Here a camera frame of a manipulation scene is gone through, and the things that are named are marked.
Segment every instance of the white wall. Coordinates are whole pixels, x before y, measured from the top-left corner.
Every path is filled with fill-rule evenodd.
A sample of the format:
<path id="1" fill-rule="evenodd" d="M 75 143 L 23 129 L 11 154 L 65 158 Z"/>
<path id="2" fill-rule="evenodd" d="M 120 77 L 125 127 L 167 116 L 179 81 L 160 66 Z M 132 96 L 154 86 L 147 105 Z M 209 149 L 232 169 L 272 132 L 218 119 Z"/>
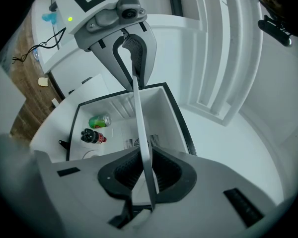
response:
<path id="1" fill-rule="evenodd" d="M 241 109 L 271 149 L 285 198 L 298 189 L 298 38 L 292 40 L 285 48 L 264 33 L 258 73 Z"/>

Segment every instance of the green can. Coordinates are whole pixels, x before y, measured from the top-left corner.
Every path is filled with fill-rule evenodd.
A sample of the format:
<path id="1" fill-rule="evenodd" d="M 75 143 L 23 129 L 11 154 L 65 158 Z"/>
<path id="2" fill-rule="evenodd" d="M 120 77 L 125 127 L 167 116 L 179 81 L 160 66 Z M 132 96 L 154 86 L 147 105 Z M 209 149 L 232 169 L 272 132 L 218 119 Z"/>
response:
<path id="1" fill-rule="evenodd" d="M 88 123 L 92 129 L 108 127 L 110 125 L 110 117 L 108 114 L 95 116 L 89 119 Z"/>

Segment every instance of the wooden floor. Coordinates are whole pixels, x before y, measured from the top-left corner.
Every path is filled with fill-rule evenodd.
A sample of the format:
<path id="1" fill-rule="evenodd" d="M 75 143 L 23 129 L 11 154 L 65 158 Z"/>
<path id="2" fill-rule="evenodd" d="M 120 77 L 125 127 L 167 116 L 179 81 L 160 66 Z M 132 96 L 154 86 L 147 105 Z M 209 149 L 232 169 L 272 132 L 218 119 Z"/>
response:
<path id="1" fill-rule="evenodd" d="M 29 12 L 19 33 L 14 56 L 21 57 L 33 45 L 31 12 Z M 35 60 L 33 54 L 29 54 L 23 63 L 16 61 L 12 64 L 10 77 L 26 97 L 26 102 L 12 127 L 11 135 L 29 143 L 53 110 L 51 100 L 56 98 L 60 102 L 61 98 L 56 93 L 50 80 L 48 87 L 38 85 L 38 78 L 47 76 L 44 75 L 40 63 Z"/>

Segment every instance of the black cable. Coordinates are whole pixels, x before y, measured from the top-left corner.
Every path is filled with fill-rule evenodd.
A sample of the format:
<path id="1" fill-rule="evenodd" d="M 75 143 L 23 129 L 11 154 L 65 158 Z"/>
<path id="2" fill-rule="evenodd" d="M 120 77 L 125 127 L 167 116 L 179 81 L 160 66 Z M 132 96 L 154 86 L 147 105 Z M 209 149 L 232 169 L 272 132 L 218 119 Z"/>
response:
<path id="1" fill-rule="evenodd" d="M 26 54 L 24 54 L 24 55 L 21 56 L 21 58 L 13 57 L 13 58 L 12 58 L 12 60 L 13 60 L 13 63 L 12 63 L 12 64 L 14 64 L 15 61 L 24 62 L 24 61 L 26 60 L 28 54 L 29 54 L 30 52 L 32 52 L 34 49 L 38 48 L 38 47 L 42 47 L 42 48 L 45 48 L 45 49 L 52 49 L 52 48 L 56 47 L 56 46 L 59 44 L 59 42 L 61 41 L 61 39 L 62 39 L 62 37 L 63 37 L 63 35 L 64 35 L 64 33 L 65 33 L 65 30 L 66 30 L 66 27 L 64 27 L 60 32 L 58 32 L 58 33 L 56 33 L 55 35 L 53 35 L 53 36 L 52 36 L 50 39 L 48 39 L 47 41 L 45 41 L 45 42 L 41 42 L 41 43 L 38 44 L 38 45 L 34 45 L 34 46 L 32 46 Z M 59 40 L 58 40 L 53 46 L 50 46 L 50 47 L 44 46 L 44 45 L 47 44 L 47 42 L 48 42 L 49 40 L 51 40 L 52 38 L 55 38 L 55 37 L 58 36 L 60 33 L 61 33 L 61 36 L 60 36 Z"/>

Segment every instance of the small white object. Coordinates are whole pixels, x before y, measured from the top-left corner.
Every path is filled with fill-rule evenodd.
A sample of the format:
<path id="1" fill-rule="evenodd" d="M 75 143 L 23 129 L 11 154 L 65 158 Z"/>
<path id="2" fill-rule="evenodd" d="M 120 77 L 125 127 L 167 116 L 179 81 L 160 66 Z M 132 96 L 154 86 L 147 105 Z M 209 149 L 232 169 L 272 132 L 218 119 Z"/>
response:
<path id="1" fill-rule="evenodd" d="M 47 77 L 39 77 L 39 86 L 48 86 L 48 78 Z"/>
<path id="2" fill-rule="evenodd" d="M 57 107 L 60 103 L 57 101 L 57 99 L 53 99 L 52 100 L 52 103 L 53 103 L 53 105 L 54 105 L 54 107 Z"/>

